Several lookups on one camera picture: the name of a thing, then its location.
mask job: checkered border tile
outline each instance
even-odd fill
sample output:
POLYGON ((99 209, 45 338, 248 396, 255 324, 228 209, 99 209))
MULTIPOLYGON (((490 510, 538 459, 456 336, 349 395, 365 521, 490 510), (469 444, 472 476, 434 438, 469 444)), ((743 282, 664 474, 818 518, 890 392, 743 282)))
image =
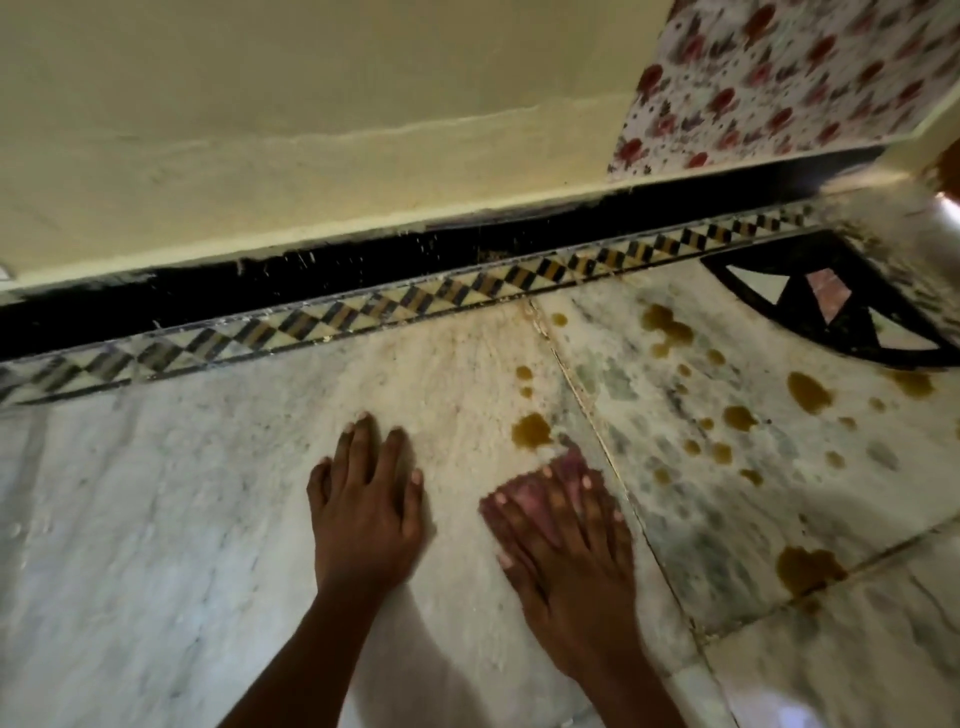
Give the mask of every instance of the checkered border tile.
POLYGON ((0 407, 77 397, 820 227, 796 203, 0 363, 0 407))

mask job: tile grout line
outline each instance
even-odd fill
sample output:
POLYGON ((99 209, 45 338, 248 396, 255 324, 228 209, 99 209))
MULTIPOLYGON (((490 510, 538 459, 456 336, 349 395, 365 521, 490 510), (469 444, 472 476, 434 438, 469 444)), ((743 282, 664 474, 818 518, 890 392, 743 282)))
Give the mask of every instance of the tile grout line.
POLYGON ((733 635, 736 632, 739 632, 744 627, 749 627, 779 612, 786 611, 787 609, 796 608, 799 604, 802 604, 805 600, 810 599, 812 596, 825 595, 831 589, 838 588, 842 584, 847 584, 847 583, 853 582, 854 580, 859 580, 865 577, 870 571, 880 568, 883 564, 887 562, 888 559, 898 556, 899 554, 902 554, 910 550, 912 547, 917 546, 921 542, 925 541, 928 536, 936 536, 937 534, 942 533, 943 531, 947 530, 952 525, 957 523, 960 523, 960 512, 953 514, 952 516, 950 516, 947 519, 944 519, 943 521, 935 523, 934 525, 930 526, 929 528, 922 531, 921 533, 918 533, 915 536, 910 536, 909 538, 906 538, 903 541, 897 542, 892 546, 888 546, 883 550, 879 551, 878 553, 874 554, 873 556, 870 556, 864 559, 860 563, 851 567, 850 570, 847 572, 847 576, 839 581, 830 582, 828 584, 825 584, 824 586, 812 589, 804 595, 794 596, 780 604, 775 604, 766 612, 760 615, 735 623, 734 625, 731 626, 730 629, 705 635, 705 637, 708 640, 706 644, 719 643, 720 641, 725 640, 730 635, 733 635))
MULTIPOLYGON (((537 305, 537 301, 534 297, 529 299, 529 305, 534 311, 534 318, 531 322, 534 329, 539 333, 547 342, 547 345, 550 347, 550 351, 553 353, 554 358, 557 360, 557 364, 560 366, 560 371, 564 375, 566 380, 566 385, 570 388, 570 391, 573 393, 574 399, 577 401, 577 404, 580 405, 581 411, 584 413, 584 417, 587 418, 587 422, 590 425, 590 429, 593 430, 593 434, 596 436, 597 441, 600 443, 600 447, 603 449, 604 454, 607 456, 607 462, 610 463, 611 470, 616 476, 617 480, 620 481, 620 487, 623 489, 623 492, 626 496, 627 505, 630 507, 631 512, 636 518, 636 522, 640 526, 640 534, 643 536, 643 543, 647 545, 647 548, 650 549, 650 554, 654 557, 654 563, 657 564, 657 568, 660 570, 660 575, 663 577, 663 583, 666 584, 667 589, 670 590, 670 595, 673 597, 673 602, 677 607, 677 610, 680 612, 682 619, 685 622, 687 627, 687 634, 690 635, 690 639, 693 641, 693 646, 696 649, 697 657, 700 658, 700 662, 703 664, 707 673, 710 676, 710 679, 713 681, 713 684, 716 686, 717 691, 720 694, 721 699, 723 700, 724 707, 727 709, 727 715, 730 717, 733 725, 736 728, 740 728, 740 721, 737 720, 736 714, 733 712, 733 706, 727 697, 727 691, 724 690, 723 685, 720 683, 720 680, 717 678, 717 674, 713 669, 713 665, 710 664, 710 661, 707 659, 706 645, 701 643, 700 636, 697 633, 697 630, 694 628, 693 619, 687 614, 684 609, 683 604, 680 602, 680 598, 677 597, 677 592, 673 588, 673 584, 670 583, 670 579, 667 577, 666 571, 663 569, 663 565, 660 563, 660 558, 657 556, 657 553, 654 551, 653 546, 650 544, 650 540, 647 538, 646 527, 643 524, 643 519, 640 517, 640 514, 637 512, 634 501, 630 498, 630 489, 627 488, 627 484, 623 480, 623 476, 620 474, 620 470, 616 467, 616 464, 613 461, 613 456, 610 452, 610 449, 607 447, 607 442, 601 436, 600 431, 597 429, 596 424, 594 423, 593 416, 591 414, 592 407, 588 407, 581 398, 577 386, 574 383, 573 376, 569 371, 569 368, 565 365, 563 358, 560 356, 560 352, 554 344, 554 340, 550 335, 548 324, 545 323, 543 319, 544 312, 537 305)), ((692 662, 688 665, 681 665, 677 668, 676 671, 670 672, 664 676, 664 680, 674 677, 688 667, 693 667, 697 665, 696 662, 692 662)), ((589 711, 592 710, 596 713, 596 709, 590 708, 588 710, 582 711, 581 713, 569 718, 568 720, 561 723, 559 728, 571 728, 575 726, 576 722, 588 715, 589 711)))
MULTIPOLYGON (((686 626, 688 627, 688 633, 690 634, 690 637, 693 640, 694 646, 696 647, 696 650, 697 650, 697 654, 706 660, 703 654, 703 651, 701 650, 699 641, 697 640, 696 633, 693 630, 693 620, 686 613, 686 610, 684 609, 683 604, 681 604, 679 598, 677 597, 677 593, 674 590, 673 585, 670 583, 670 580, 667 578, 666 572, 663 570, 663 565, 660 563, 660 559, 657 557, 657 553, 654 551, 653 546, 650 544, 650 540, 647 538, 647 532, 646 532, 646 528, 643 525, 643 519, 640 517, 640 514, 637 512, 636 506, 634 505, 634 502, 630 497, 630 489, 627 488, 627 484, 624 482, 624 479, 620 473, 620 470, 616 467, 616 464, 613 461, 610 448, 607 447, 606 441, 601 436, 600 430, 597 429, 597 426, 594 422, 594 418, 591 413, 592 407, 588 407, 585 404, 583 398, 580 396, 580 393, 577 390, 577 386, 574 383, 573 377, 569 371, 569 368, 565 365, 563 359, 560 356, 560 353, 557 350, 557 347, 554 345, 554 341, 550 336, 548 329, 544 326, 544 322, 542 321, 542 318, 541 318, 543 312, 540 310, 540 307, 536 305, 533 299, 531 299, 530 304, 531 304, 531 307, 534 309, 534 314, 535 314, 535 317, 533 320, 534 328, 544 339, 546 339, 547 345, 550 347, 550 351, 553 353, 554 358, 557 360, 557 363, 560 366, 560 371, 564 375, 564 379, 566 380, 566 385, 570 388, 570 391, 573 393, 573 397, 577 401, 577 404, 580 405, 580 409, 584 413, 584 417, 587 418, 587 422, 590 425, 590 429, 593 430, 593 434, 596 436, 597 442, 600 443, 600 447, 603 449, 604 454, 607 456, 607 462, 610 463, 610 467, 611 467, 611 470, 613 470, 613 474, 616 476, 616 479, 620 482, 620 487, 623 490, 623 494, 627 501, 627 505, 630 507, 631 513, 634 514, 634 518, 636 518, 636 522, 640 526, 640 534, 643 537, 643 542, 644 544, 647 545, 647 548, 650 549, 650 553, 654 557, 654 562, 657 564, 657 568, 660 570, 660 574, 663 576, 663 582, 667 585, 667 589, 670 590, 670 595, 673 597, 674 604, 677 606, 677 609, 679 610, 681 616, 686 622, 686 626)), ((682 665, 675 672, 668 673, 667 677, 671 677, 672 675, 676 674, 677 672, 680 672, 680 670, 685 669, 686 667, 689 667, 689 665, 682 665)))

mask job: marble floor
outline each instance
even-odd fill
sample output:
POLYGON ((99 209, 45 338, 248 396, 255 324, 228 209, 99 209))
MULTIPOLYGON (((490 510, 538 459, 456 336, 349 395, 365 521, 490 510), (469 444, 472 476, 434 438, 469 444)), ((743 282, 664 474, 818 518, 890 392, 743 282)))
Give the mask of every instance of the marble floor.
POLYGON ((689 260, 4 410, 0 726, 213 728, 311 599, 303 487, 363 409, 410 433, 433 529, 342 725, 599 725, 476 513, 565 434, 629 503, 637 618, 691 726, 958 726, 960 371, 928 383, 689 260), (530 449, 535 413, 555 442, 530 449))

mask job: black inlay design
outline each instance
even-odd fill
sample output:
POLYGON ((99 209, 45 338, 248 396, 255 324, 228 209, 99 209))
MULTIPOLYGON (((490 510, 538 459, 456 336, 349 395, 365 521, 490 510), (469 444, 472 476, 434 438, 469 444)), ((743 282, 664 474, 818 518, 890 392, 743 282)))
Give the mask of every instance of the black inlay design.
POLYGON ((900 369, 960 366, 954 347, 893 284, 833 231, 811 232, 776 244, 759 244, 701 258, 703 264, 741 301, 802 337, 836 352, 900 369), (730 266, 745 271, 787 276, 775 303, 737 277, 730 266), (808 274, 831 271, 843 301, 827 321, 808 274), (881 346, 873 309, 899 327, 926 339, 936 348, 920 351, 881 346))
MULTIPOLYGON (((137 282, 107 278, 27 292, 24 301, 0 306, 0 361, 784 205, 812 197, 835 174, 882 151, 848 150, 644 184, 579 206, 532 210, 525 219, 474 218, 335 244, 307 240, 267 258, 141 271, 137 282), (63 324, 65 312, 71 326, 63 324)), ((652 252, 644 255, 649 261, 652 252)))

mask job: cream painted wall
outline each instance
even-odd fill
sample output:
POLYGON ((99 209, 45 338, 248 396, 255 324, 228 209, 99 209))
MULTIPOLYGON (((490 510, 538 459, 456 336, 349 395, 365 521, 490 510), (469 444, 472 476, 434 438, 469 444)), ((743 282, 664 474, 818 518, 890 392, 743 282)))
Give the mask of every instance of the cream painted wall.
POLYGON ((670 0, 8 0, 27 286, 605 184, 670 0))
POLYGON ((944 98, 908 139, 893 144, 876 161, 881 182, 920 175, 960 138, 960 84, 944 98))

